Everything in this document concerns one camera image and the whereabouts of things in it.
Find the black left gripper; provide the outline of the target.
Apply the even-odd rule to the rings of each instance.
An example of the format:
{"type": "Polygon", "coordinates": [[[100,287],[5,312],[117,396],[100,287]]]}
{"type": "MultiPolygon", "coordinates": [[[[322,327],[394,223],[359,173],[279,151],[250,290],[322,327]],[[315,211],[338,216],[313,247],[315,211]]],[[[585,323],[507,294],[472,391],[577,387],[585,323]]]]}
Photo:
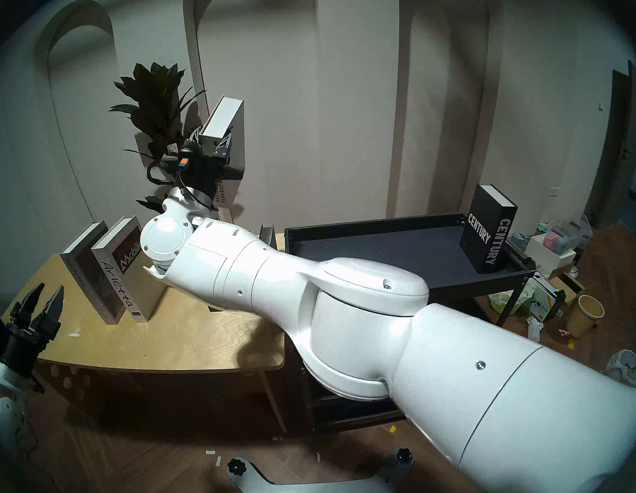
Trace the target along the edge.
{"type": "Polygon", "coordinates": [[[61,326],[63,286],[58,287],[32,320],[44,287],[44,283],[39,283],[20,302],[14,303],[9,323],[0,318],[0,362],[22,377],[31,376],[38,355],[55,339],[61,326]]]}

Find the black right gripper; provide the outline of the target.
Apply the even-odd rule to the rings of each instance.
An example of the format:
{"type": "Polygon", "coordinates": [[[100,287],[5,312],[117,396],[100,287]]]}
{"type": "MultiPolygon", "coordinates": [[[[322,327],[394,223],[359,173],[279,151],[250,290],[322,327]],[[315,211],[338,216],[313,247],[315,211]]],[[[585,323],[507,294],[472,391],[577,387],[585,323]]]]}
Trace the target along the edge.
{"type": "Polygon", "coordinates": [[[244,169],[230,166],[230,155],[233,134],[228,132],[212,150],[206,155],[201,146],[201,128],[195,128],[179,149],[180,163],[178,178],[181,183],[206,195],[211,200],[223,180],[241,181],[244,169]]]}

